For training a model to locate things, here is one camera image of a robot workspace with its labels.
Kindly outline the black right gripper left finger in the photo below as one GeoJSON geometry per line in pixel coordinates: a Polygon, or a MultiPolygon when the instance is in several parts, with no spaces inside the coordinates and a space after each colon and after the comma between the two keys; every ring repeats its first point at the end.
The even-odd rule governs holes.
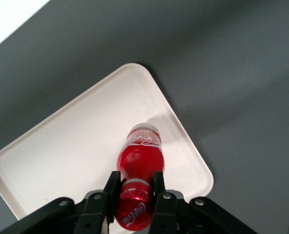
{"type": "Polygon", "coordinates": [[[77,234],[108,234],[114,221],[121,177],[113,171],[102,191],[91,193],[86,199],[77,224],[77,234]]]}

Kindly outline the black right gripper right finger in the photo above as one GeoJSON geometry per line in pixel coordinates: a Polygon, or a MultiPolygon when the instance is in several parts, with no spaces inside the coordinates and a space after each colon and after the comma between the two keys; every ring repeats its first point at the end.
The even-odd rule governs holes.
{"type": "Polygon", "coordinates": [[[151,234],[178,234],[177,197],[167,192],[163,172],[154,174],[154,212],[150,225],[151,234]]]}

